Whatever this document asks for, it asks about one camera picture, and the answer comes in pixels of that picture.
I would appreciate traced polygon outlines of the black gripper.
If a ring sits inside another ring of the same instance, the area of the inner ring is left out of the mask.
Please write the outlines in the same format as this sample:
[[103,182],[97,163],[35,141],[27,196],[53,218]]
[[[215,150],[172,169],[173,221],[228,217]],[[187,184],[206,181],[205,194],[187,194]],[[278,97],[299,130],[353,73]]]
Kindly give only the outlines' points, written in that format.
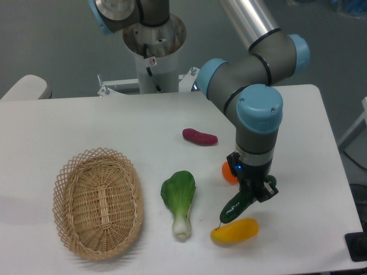
[[253,191],[256,200],[260,203],[278,194],[276,182],[265,182],[272,160],[262,165],[250,165],[240,160],[238,152],[233,152],[227,156],[227,162],[232,175],[240,184],[239,194],[242,202],[253,202]]

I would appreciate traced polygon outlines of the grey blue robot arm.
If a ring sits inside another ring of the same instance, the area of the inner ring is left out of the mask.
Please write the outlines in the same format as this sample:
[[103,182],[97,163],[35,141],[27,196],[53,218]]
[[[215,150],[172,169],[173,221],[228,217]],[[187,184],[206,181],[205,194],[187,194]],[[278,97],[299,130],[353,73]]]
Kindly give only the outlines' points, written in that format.
[[[270,171],[283,99],[272,84],[308,66],[310,50],[298,35],[285,35],[263,1],[221,1],[249,55],[236,64],[206,62],[199,89],[235,126],[236,150],[228,156],[242,203],[264,202],[278,191]],[[122,32],[135,57],[141,93],[178,92],[176,55],[186,39],[183,22],[168,1],[90,1],[105,33]]]

